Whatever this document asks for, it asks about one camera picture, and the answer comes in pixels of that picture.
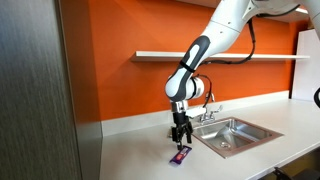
gray cabinet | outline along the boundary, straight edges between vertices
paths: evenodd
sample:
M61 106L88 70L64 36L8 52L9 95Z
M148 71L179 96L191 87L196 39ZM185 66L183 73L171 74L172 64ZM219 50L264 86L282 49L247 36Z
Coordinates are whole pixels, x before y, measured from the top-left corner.
M0 0L0 179L99 179L87 3Z

black cable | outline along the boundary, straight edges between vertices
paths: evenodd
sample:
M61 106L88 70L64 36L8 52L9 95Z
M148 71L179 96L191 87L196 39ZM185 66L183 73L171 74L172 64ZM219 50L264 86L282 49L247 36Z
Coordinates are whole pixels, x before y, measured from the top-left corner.
M315 102L316 105L320 108L319 95L320 95L320 88L314 93L314 96L313 96L314 102Z
M284 16L287 15L289 13L291 13L292 11L296 10L298 7L300 6L300 4L298 4L297 6L295 6L294 8L290 9L288 12L282 13L282 14L267 14L267 13L263 13L263 14L257 14L257 17L278 17L278 16Z
M246 57L245 59L240 60L240 61L226 61L226 60L219 60L219 59L206 60L206 61L202 61L199 66L213 64L213 63L215 63L215 64L243 64L243 63L249 61L252 58L252 55L254 54L254 51L256 49L256 38L255 38L255 34L254 34L252 19L250 19L248 21L248 25L249 25L249 30L250 30L250 36L252 39L252 50L251 50L251 53L249 54L248 57Z

orange wall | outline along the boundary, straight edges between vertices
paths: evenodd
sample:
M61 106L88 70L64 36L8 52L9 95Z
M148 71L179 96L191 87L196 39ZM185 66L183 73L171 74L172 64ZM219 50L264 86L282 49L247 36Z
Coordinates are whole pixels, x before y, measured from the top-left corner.
M101 120L170 109L164 92L178 62L133 63L137 50L185 52L213 9L173 0L89 0ZM298 25L254 19L256 53L294 54ZM249 53L245 27L229 53ZM292 61L201 66L217 101L288 90ZM202 104L204 98L189 101Z

drain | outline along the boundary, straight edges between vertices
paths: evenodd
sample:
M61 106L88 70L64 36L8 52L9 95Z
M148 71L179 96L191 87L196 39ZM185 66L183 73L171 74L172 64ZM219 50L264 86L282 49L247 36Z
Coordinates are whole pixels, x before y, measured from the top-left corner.
M222 148L230 148L231 145L229 143L227 143L227 142L221 142L220 143L220 147L222 147Z

purple object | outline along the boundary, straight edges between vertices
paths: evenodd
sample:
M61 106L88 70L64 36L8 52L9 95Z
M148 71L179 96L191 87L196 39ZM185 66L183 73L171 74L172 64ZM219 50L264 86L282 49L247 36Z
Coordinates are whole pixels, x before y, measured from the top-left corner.
M170 163L180 165L182 163L182 160L188 155L191 150L191 147L183 146L183 148L170 160Z

